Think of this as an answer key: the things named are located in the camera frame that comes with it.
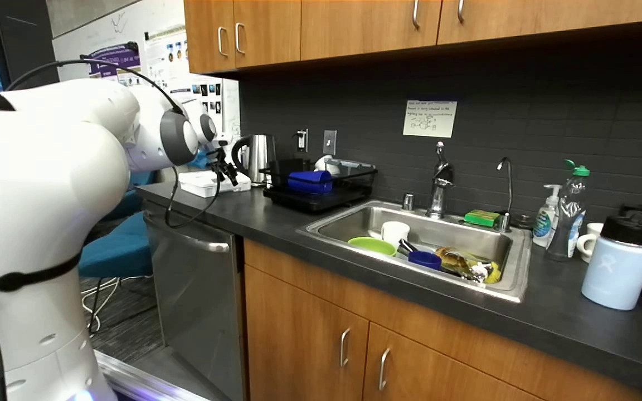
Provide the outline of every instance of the dishwasher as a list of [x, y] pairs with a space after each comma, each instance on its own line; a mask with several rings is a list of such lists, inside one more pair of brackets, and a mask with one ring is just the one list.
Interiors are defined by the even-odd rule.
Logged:
[[242, 238], [145, 203], [164, 346], [232, 401], [246, 399]]

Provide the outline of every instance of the green sponge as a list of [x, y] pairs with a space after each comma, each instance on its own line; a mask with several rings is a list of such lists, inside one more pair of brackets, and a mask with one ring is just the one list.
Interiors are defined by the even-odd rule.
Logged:
[[465, 213], [465, 223], [495, 229], [499, 228], [499, 213], [489, 209], [471, 209], [469, 213]]

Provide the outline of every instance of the faucet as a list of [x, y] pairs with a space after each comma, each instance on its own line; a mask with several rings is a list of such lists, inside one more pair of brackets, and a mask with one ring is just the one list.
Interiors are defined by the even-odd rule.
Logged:
[[436, 170], [436, 179], [432, 179], [432, 201], [431, 201], [431, 209], [428, 217], [440, 221], [445, 213], [445, 195], [446, 195], [446, 188], [452, 184], [452, 164], [446, 161], [445, 155], [445, 142], [437, 141], [437, 170]]
[[498, 171], [506, 171], [506, 209], [499, 221], [499, 232], [509, 232], [509, 219], [514, 213], [514, 163], [505, 155], [498, 164]]

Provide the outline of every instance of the wooden cabinet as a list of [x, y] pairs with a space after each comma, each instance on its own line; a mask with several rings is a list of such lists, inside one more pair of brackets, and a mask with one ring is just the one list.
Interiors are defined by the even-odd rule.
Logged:
[[189, 72], [300, 60], [301, 0], [186, 0]]
[[432, 47], [442, 0], [303, 0], [301, 58]]
[[253, 401], [642, 399], [613, 378], [255, 241], [246, 241], [246, 306]]
[[253, 401], [355, 401], [368, 320], [255, 267], [246, 269]]
[[635, 0], [445, 0], [440, 44], [642, 23]]

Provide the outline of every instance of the dish rack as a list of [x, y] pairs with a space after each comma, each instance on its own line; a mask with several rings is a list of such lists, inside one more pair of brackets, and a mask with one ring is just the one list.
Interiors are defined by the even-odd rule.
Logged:
[[329, 209], [355, 204], [368, 201], [373, 193], [373, 181], [380, 171], [374, 164], [358, 163], [358, 161], [330, 161], [335, 171], [332, 190], [329, 193], [300, 191], [287, 184], [291, 170], [282, 170], [275, 174], [275, 188], [264, 193], [272, 198], [275, 204], [283, 204], [291, 209], [301, 209], [308, 213], [322, 213]]

